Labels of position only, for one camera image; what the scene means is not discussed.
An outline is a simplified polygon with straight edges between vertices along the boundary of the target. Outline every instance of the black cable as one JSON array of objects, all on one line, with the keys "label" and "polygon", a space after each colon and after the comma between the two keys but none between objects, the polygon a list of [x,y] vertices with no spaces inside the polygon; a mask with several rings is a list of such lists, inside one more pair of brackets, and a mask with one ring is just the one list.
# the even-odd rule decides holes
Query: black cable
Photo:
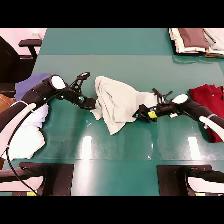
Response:
[{"label": "black cable", "polygon": [[12,166],[12,163],[11,163],[11,161],[10,161],[10,159],[9,159],[9,147],[7,146],[7,148],[6,148],[6,157],[7,157],[7,161],[8,161],[8,164],[9,164],[9,166],[10,166],[10,168],[11,168],[11,170],[13,171],[13,173],[15,174],[15,176],[17,177],[17,179],[19,180],[19,181],[21,181],[26,187],[28,187],[31,191],[33,191],[33,193],[35,193],[37,196],[40,196],[32,187],[30,187],[25,181],[23,181],[22,179],[20,179],[20,177],[18,176],[18,174],[16,173],[16,171],[15,171],[15,169],[13,168],[13,166]]}]

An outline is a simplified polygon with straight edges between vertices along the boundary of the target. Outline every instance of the purple cloth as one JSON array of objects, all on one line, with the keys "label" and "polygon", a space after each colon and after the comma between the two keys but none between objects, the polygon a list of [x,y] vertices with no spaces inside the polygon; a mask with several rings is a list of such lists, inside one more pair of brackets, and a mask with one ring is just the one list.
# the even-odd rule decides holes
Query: purple cloth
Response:
[{"label": "purple cloth", "polygon": [[32,89],[49,76],[51,76],[50,73],[32,74],[28,79],[16,83],[16,100],[21,100],[28,90]]}]

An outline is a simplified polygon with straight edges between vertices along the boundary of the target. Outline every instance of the office chair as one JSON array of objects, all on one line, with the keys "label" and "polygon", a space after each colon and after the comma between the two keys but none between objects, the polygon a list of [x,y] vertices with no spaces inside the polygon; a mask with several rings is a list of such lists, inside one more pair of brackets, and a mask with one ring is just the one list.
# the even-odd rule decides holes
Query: office chair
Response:
[{"label": "office chair", "polygon": [[15,94],[15,83],[31,76],[37,59],[34,47],[40,47],[41,44],[41,39],[21,40],[19,46],[28,47],[31,55],[19,55],[0,36],[0,93],[13,97]]}]

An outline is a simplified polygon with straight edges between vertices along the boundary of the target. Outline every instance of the table surface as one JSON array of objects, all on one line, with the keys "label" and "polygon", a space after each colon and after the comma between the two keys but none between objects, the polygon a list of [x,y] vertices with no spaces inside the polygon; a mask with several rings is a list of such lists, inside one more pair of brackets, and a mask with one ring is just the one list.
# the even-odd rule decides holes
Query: table surface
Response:
[{"label": "table surface", "polygon": [[[138,91],[154,87],[175,96],[199,85],[223,85],[222,59],[179,64],[165,28],[48,28],[33,75],[58,74],[68,83],[89,71],[83,93],[96,97],[94,80],[106,76]],[[29,161],[74,163],[72,195],[159,195],[158,164],[211,164],[224,171],[223,143],[210,143],[189,117],[128,123],[110,136],[101,119],[67,101],[53,100],[42,132],[46,145]]]}]

